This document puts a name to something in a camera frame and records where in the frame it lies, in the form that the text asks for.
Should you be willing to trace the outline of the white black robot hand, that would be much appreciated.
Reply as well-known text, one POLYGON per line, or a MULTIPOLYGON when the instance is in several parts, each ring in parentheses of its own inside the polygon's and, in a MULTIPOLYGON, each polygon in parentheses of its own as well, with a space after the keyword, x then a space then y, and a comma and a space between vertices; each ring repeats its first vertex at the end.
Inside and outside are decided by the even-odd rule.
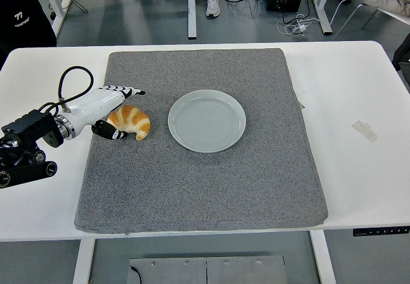
POLYGON ((92 89, 71 101, 69 110, 58 116, 68 131, 67 139, 76 138, 85 126, 94 125, 118 108, 128 97, 137 94, 144 95, 145 91, 133 87, 106 85, 92 89))

